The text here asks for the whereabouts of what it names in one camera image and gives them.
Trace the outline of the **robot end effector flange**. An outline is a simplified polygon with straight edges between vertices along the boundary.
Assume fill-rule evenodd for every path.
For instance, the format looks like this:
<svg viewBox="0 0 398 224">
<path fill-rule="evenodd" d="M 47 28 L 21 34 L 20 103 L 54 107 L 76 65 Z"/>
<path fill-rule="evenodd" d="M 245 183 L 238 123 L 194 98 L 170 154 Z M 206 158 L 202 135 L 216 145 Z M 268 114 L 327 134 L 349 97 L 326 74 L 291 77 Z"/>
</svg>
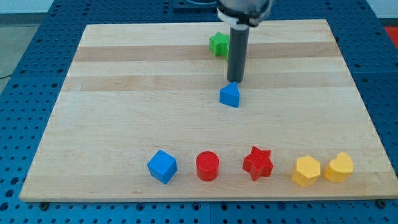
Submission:
<svg viewBox="0 0 398 224">
<path fill-rule="evenodd" d="M 256 27 L 266 20 L 273 0 L 218 0 L 217 15 L 230 27 Z"/>
</svg>

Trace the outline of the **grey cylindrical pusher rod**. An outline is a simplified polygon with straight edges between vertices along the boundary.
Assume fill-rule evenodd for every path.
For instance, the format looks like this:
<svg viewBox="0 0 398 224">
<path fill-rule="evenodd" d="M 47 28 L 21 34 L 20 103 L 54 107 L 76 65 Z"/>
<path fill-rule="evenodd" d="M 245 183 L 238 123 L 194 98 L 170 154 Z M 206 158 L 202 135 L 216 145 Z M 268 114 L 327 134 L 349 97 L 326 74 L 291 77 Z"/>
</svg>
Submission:
<svg viewBox="0 0 398 224">
<path fill-rule="evenodd" d="M 249 28 L 243 30 L 230 28 L 227 80 L 240 83 L 244 77 L 248 49 Z"/>
</svg>

